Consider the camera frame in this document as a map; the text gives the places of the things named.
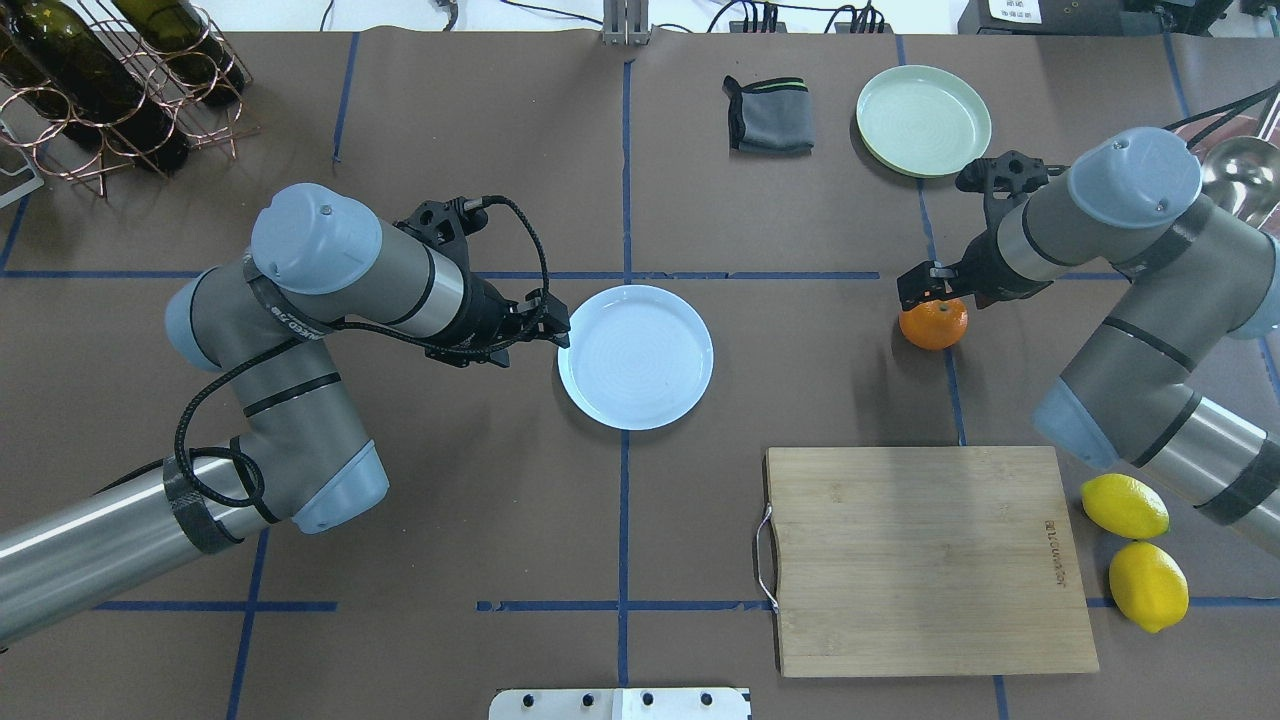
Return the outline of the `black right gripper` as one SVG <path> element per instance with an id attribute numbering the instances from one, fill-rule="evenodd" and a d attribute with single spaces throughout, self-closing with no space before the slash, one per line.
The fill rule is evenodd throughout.
<path id="1" fill-rule="evenodd" d="M 1050 286 L 1050 281 L 1018 274 L 1000 252 L 996 234 L 975 237 L 952 265 L 920 263 L 896 279 L 902 311 L 966 295 L 973 295 L 977 306 L 984 309 L 996 302 L 1029 299 Z"/>

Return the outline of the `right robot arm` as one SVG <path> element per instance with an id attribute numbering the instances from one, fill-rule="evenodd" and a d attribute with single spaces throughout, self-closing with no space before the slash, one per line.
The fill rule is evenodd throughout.
<path id="1" fill-rule="evenodd" d="M 904 310 L 1029 299 L 1102 259 L 1129 287 L 1037 407 L 1037 430 L 1083 462 L 1129 462 L 1251 543 L 1277 552 L 1277 436 L 1188 384 L 1220 340 L 1277 328 L 1277 238 L 1202 192 L 1174 132 L 1126 129 L 1050 169 L 1010 151 L 957 177 L 986 228 L 954 264 L 899 277 Z"/>

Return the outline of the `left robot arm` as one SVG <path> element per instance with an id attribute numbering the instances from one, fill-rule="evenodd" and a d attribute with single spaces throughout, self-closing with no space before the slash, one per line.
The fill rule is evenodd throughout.
<path id="1" fill-rule="evenodd" d="M 452 366 L 508 366 L 511 345 L 570 346 L 550 278 L 506 299 L 468 265 L 499 195 L 424 202 L 387 222 L 298 183 L 260 211 L 242 259 L 186 284 L 166 334 L 214 380 L 172 450 L 86 501 L 3 536 L 3 643 L 12 644 L 282 520 L 329 530 L 389 480 L 325 338 L 361 331 Z"/>

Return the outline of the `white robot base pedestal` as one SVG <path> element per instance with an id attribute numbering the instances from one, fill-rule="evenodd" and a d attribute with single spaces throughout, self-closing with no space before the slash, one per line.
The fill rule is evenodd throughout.
<path id="1" fill-rule="evenodd" d="M 732 687 L 508 689 L 489 719 L 751 719 L 750 692 Z"/>

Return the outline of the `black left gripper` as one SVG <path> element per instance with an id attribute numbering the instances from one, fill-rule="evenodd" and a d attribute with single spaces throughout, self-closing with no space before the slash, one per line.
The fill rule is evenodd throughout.
<path id="1" fill-rule="evenodd" d="M 458 368 L 475 363 L 507 368 L 511 345 L 544 340 L 568 348 L 570 331 L 570 310 L 553 293 L 536 288 L 517 304 L 470 275 L 460 315 L 425 340 L 425 356 Z"/>

